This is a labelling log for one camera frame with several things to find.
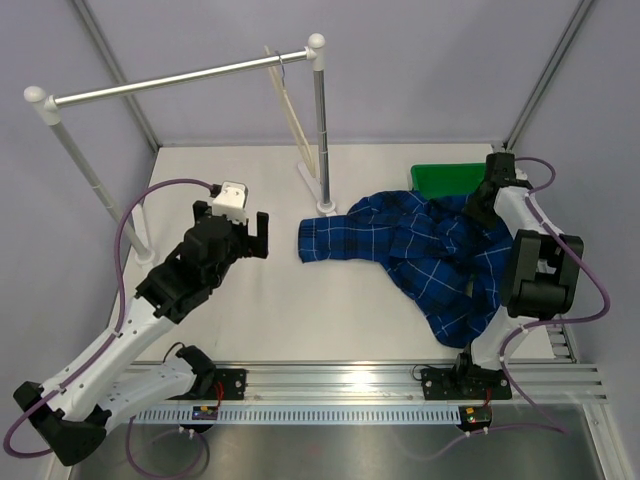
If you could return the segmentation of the white hanger with metal hook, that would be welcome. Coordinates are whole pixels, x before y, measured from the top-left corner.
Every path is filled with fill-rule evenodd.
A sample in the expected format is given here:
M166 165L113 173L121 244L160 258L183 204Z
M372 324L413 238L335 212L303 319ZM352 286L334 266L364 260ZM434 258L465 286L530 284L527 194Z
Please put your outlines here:
M285 115L290 133L292 134L294 142L301 155L302 162L306 166L307 172L311 178L318 180L318 167L316 166L316 160L313 158L311 146L296 114L285 85L284 67L268 67L267 71L280 103L281 110Z

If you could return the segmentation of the blue plaid shirt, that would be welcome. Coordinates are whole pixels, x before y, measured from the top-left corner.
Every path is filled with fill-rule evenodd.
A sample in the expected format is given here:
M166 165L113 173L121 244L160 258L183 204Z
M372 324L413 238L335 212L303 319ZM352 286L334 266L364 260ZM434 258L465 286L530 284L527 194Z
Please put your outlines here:
M513 239L463 211L465 195L427 199L417 191L383 191L344 215L305 219L298 228L302 262L367 260L424 314L436 340L462 349L500 307L499 287Z

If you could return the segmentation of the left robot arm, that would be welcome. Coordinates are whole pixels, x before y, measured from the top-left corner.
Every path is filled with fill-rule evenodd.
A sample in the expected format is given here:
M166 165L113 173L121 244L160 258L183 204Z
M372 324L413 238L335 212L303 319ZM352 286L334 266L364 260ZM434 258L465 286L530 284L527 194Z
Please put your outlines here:
M268 256L268 213L257 213L257 232L250 234L246 219L233 219L204 201L195 202L193 212L193 226L137 286L115 328L104 331L57 376L26 381L14 392L62 465L82 462L120 423L163 400L199 400L219 392L215 363L194 345L146 374L119 379L144 350L209 300L232 264Z

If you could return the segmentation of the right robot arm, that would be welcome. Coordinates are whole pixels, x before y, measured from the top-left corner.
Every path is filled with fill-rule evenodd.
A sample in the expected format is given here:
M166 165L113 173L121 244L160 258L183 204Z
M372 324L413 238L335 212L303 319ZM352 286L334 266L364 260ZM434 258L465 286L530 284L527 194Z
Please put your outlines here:
M566 235L538 210L533 187L517 176L512 153L492 153L484 179L465 213L485 226L501 220L513 244L498 290L501 303L486 330L458 355L452 383L462 396L494 399L512 396L504 363L533 331L530 323L554 319L572 306L579 267L557 241L577 257L583 241Z

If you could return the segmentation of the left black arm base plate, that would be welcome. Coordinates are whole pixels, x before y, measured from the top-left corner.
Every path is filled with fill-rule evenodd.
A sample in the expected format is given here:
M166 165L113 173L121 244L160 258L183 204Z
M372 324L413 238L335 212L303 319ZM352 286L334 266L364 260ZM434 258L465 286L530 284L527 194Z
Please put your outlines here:
M218 368L214 382L202 396L203 400L243 401L247 384L247 370Z

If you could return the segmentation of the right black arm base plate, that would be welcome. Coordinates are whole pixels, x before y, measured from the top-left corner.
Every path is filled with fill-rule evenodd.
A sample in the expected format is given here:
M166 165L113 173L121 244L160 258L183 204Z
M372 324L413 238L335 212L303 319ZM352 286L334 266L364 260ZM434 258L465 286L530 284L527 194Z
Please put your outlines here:
M510 400L510 382L502 370L472 367L463 373L454 368L424 368L420 372L425 400Z

